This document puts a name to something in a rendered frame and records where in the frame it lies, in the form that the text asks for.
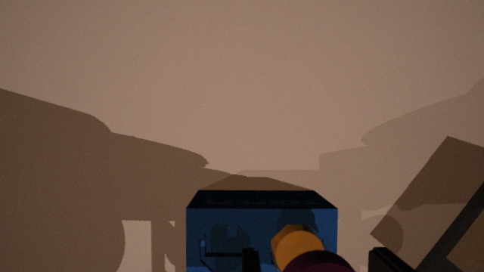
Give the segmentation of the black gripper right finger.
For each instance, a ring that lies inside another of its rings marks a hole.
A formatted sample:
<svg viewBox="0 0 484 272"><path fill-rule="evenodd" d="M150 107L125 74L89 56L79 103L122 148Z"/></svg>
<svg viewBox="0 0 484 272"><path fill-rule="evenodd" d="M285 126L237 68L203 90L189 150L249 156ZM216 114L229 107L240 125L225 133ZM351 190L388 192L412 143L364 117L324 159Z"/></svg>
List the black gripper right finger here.
<svg viewBox="0 0 484 272"><path fill-rule="evenodd" d="M417 272L387 247L374 247L368 253L368 272Z"/></svg>

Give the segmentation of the blue tube rack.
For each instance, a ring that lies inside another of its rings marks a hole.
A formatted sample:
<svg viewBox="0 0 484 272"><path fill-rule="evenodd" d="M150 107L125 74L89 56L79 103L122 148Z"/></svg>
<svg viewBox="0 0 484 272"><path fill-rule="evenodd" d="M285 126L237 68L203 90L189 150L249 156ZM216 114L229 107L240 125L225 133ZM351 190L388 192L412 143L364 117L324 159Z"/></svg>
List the blue tube rack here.
<svg viewBox="0 0 484 272"><path fill-rule="evenodd" d="M314 190L198 190L186 208L186 272L242 272L242 253L218 253L242 247L276 272L271 239L287 224L309 224L337 253L338 208Z"/></svg>

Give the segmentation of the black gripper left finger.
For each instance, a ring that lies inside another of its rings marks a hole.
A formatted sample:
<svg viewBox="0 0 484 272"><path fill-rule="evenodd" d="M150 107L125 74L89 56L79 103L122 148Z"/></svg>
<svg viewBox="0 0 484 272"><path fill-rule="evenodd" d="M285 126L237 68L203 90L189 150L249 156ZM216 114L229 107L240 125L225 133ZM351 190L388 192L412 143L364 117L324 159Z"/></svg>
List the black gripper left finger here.
<svg viewBox="0 0 484 272"><path fill-rule="evenodd" d="M259 251L242 248L242 272L261 272Z"/></svg>

